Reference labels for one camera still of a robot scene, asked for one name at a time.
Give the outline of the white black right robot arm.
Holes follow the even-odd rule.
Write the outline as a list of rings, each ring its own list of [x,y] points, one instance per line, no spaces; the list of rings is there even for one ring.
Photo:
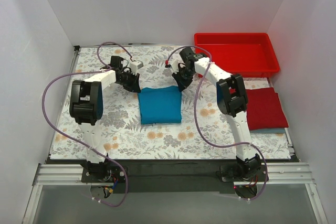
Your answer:
[[[212,61],[212,55],[205,49],[194,52],[196,46],[182,46],[176,49],[181,62],[167,58],[165,67],[172,70],[179,91],[185,90],[193,81],[195,74],[207,79],[216,88],[217,106],[225,115],[234,137],[237,164],[234,177],[248,181],[257,175],[265,159],[261,151],[251,142],[247,123],[248,97],[243,78],[239,74],[226,72]]]

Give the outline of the teal blue t shirt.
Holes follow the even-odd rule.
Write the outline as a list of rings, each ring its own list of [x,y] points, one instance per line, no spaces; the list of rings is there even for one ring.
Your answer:
[[[182,121],[182,93],[177,86],[144,88],[138,94],[141,124],[178,124]]]

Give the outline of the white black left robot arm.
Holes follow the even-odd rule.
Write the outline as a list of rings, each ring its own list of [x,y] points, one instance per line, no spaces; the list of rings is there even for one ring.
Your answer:
[[[129,92],[141,92],[138,70],[143,67],[143,62],[135,60],[124,66],[124,61],[120,56],[111,56],[110,63],[102,67],[100,73],[85,80],[75,80],[71,86],[69,113],[83,133],[83,142],[90,147],[85,168],[100,182],[106,182],[112,176],[99,123],[103,116],[103,91],[115,83]]]

